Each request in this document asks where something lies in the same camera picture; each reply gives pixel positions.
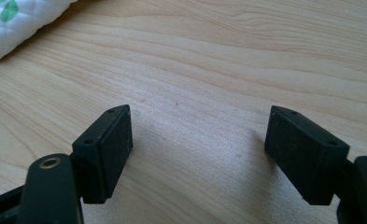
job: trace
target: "green pattern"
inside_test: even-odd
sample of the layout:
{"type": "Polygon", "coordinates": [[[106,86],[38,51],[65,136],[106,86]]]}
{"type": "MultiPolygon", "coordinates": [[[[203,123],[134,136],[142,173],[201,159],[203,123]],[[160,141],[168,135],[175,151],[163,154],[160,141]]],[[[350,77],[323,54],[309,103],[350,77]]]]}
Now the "green pattern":
{"type": "Polygon", "coordinates": [[[18,13],[18,5],[15,2],[15,0],[8,0],[7,4],[5,5],[5,8],[3,8],[3,11],[0,13],[0,21],[2,22],[8,22],[14,19],[14,17],[18,13]]]}

